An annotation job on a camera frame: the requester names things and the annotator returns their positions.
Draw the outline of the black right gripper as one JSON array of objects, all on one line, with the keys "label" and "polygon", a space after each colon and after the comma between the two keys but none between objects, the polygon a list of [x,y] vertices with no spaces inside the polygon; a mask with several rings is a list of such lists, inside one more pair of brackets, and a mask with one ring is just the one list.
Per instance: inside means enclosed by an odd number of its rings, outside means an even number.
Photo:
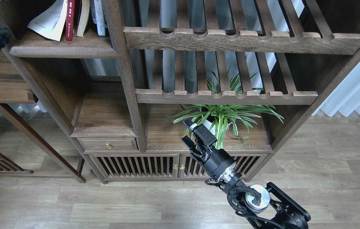
[{"label": "black right gripper", "polygon": [[188,136],[182,138],[189,148],[191,157],[209,174],[212,180],[216,182],[231,181],[236,175],[234,158],[223,149],[207,148],[213,147],[217,142],[215,135],[206,126],[197,125],[190,119],[186,119],[184,125],[192,132],[197,143]]}]

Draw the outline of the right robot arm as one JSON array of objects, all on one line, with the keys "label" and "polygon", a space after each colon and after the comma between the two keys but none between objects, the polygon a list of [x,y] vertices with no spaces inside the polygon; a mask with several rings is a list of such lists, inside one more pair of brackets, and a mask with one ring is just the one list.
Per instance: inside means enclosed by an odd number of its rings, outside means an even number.
[{"label": "right robot arm", "polygon": [[307,229],[310,214],[273,183],[247,186],[235,172],[235,160],[223,149],[216,149],[215,136],[204,125],[190,119],[184,125],[194,139],[185,136],[191,157],[208,173],[208,185],[227,194],[236,215],[246,218],[255,229]]}]

